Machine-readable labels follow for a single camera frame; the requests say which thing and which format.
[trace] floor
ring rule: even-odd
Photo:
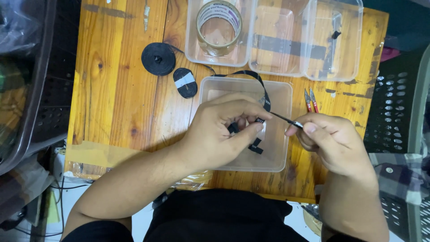
[[[62,176],[61,171],[63,171],[64,164],[64,155],[57,155],[54,164],[54,175],[57,181],[61,182]],[[83,183],[76,183],[74,180],[65,179],[64,187],[73,187],[83,185]],[[78,198],[84,193],[84,191],[88,189],[88,186],[69,189],[63,191],[63,212],[64,212],[64,220],[67,220],[68,214],[72,209],[74,203],[78,200]],[[59,191],[56,189],[54,191],[56,199],[59,197]],[[293,206],[293,212],[285,218],[285,224],[291,226],[294,230],[296,230],[299,234],[301,234],[304,238],[306,238],[310,242],[320,242],[321,238],[316,235],[312,230],[310,230],[303,219],[303,209],[296,202],[289,202]],[[149,224],[152,220],[152,204],[149,204],[147,207],[143,208],[141,211],[132,216],[133,222],[133,239],[135,242],[143,241],[143,238],[148,230]],[[57,204],[59,217],[61,218],[61,208],[60,204]],[[61,220],[57,223],[49,223],[46,226],[46,234],[56,234],[61,232]],[[23,221],[19,224],[18,228],[29,231],[31,229],[31,225],[27,221]],[[58,242],[60,240],[61,235],[46,237],[45,242]],[[29,242],[30,236],[19,232],[17,230],[11,230],[8,232],[4,232],[0,230],[0,242]],[[396,235],[390,233],[390,242],[403,242]]]

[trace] gray plastic basket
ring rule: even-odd
[[[369,153],[420,153],[430,83],[430,46],[382,62],[366,126]],[[380,193],[390,230],[405,242],[430,242],[430,199],[421,207]]]

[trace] forearm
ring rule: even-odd
[[[323,223],[336,231],[367,242],[388,242],[388,226],[379,200],[378,181],[373,169],[366,171],[367,174],[357,178],[329,172],[319,202],[319,213]]]
[[[175,145],[144,157],[138,154],[92,184],[73,209],[97,219],[130,217],[192,172]]]

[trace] wood grain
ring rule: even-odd
[[[79,144],[88,140],[155,151],[180,140],[197,110],[199,93],[192,99],[182,98],[172,74],[153,76],[143,68],[139,58],[143,48],[152,42],[163,41],[184,50],[187,2],[148,0],[151,11],[146,33],[143,31],[144,1],[106,4],[88,0],[86,4],[115,8],[133,18],[112,17],[83,8],[76,68],[78,79],[74,84],[68,142]],[[359,72],[353,81],[310,81],[265,74],[262,78],[291,84],[292,118],[307,112],[303,89],[311,87],[321,113],[350,119],[364,136],[387,23],[388,14],[364,9]],[[274,37],[288,37],[280,34],[275,33]],[[175,54],[176,67],[190,69],[199,86],[204,77],[212,75],[203,65],[189,62],[181,53]],[[212,67],[218,74],[248,69],[248,66]],[[323,184],[326,176],[317,155],[304,151],[297,138],[292,137],[286,162],[285,169],[279,173],[215,171],[205,187],[240,189],[275,199],[314,202],[314,187]],[[66,161],[65,171],[96,179],[106,168]]]

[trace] fingernail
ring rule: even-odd
[[[263,128],[264,128],[264,126],[263,126],[263,124],[262,124],[262,123],[258,123],[258,124],[256,124],[256,125],[255,125],[255,129],[257,130],[257,132],[262,131],[262,130],[263,130]]]
[[[303,125],[303,131],[307,134],[311,134],[315,132],[315,130],[316,130],[316,124],[314,123],[305,123]]]

